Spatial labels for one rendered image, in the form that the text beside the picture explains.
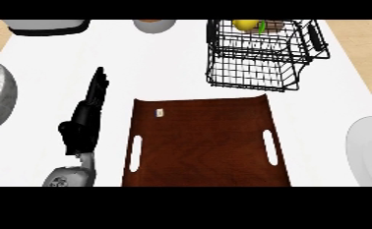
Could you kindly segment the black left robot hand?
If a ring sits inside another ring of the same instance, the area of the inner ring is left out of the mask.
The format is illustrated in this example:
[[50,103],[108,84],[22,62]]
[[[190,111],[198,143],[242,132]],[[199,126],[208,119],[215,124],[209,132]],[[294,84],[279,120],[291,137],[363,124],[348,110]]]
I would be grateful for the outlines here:
[[85,98],[77,104],[71,119],[57,125],[66,155],[94,151],[108,85],[106,74],[103,68],[99,67],[90,81]]

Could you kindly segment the white plate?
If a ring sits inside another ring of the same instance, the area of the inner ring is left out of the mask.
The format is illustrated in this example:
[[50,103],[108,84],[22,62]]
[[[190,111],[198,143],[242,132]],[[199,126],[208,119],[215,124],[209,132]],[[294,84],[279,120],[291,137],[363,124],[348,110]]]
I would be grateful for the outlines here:
[[372,116],[360,118],[348,128],[345,155],[357,184],[372,187]]

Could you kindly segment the brown bread loaf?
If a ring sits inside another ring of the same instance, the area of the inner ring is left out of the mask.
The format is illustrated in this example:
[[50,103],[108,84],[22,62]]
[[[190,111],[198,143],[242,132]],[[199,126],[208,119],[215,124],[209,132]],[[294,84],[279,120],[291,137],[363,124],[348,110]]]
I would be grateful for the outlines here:
[[266,27],[267,31],[279,31],[283,28],[283,22],[274,20],[266,20]]

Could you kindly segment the brown wooden tray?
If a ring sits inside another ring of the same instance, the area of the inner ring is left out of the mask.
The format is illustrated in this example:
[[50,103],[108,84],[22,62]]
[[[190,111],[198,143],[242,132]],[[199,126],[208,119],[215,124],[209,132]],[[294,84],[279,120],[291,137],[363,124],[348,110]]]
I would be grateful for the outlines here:
[[268,100],[134,101],[130,137],[142,138],[125,187],[288,187],[285,161],[268,163],[263,133],[276,131]]

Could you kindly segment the grey metal pot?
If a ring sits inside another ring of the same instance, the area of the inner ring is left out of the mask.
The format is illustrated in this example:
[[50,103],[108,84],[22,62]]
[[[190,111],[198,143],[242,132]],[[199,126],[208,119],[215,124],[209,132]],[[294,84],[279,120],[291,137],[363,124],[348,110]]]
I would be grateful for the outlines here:
[[0,64],[0,125],[6,122],[16,105],[18,85],[12,73]]

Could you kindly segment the grey and black appliance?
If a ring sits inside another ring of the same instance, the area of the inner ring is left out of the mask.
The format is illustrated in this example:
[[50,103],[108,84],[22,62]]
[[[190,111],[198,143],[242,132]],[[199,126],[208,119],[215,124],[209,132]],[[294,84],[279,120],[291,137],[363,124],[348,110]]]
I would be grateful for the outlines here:
[[81,33],[87,30],[88,20],[4,20],[15,35],[49,36]]

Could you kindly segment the yellow lemon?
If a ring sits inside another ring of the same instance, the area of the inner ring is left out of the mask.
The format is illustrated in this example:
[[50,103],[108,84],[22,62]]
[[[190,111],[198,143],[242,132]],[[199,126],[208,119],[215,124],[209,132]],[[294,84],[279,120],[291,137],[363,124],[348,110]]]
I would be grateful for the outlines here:
[[232,24],[240,31],[258,31],[260,20],[233,20]]

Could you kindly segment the grey round bowl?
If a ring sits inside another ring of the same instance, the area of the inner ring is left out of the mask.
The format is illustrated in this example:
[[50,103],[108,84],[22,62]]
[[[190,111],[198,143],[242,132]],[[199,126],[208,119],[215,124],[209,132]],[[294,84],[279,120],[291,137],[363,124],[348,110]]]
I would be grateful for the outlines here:
[[134,20],[137,29],[144,33],[165,32],[175,24],[174,20]]

